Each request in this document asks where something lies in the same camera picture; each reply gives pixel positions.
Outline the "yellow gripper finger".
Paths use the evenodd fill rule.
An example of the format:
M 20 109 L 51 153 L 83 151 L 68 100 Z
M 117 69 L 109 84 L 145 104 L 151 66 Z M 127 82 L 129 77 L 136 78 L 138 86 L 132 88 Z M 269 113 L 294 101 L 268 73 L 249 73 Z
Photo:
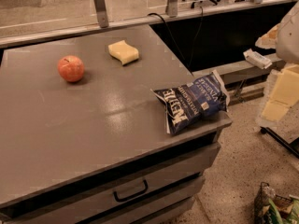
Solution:
M 255 46 L 261 49 L 274 49 L 277 43 L 278 24 L 272 27 L 266 34 L 260 36 Z
M 261 127 L 274 127 L 299 101 L 299 65 L 287 63 L 272 70 L 266 80 L 256 122 Z

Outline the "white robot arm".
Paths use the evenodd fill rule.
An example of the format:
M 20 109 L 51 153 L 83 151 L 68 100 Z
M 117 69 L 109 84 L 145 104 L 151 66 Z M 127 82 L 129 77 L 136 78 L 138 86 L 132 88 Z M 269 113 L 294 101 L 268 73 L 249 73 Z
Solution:
M 272 70 L 264 88 L 259 114 L 260 126 L 275 126 L 299 101 L 299 2 L 279 24 L 258 38 L 255 45 L 275 49 L 286 64 L 279 72 Z

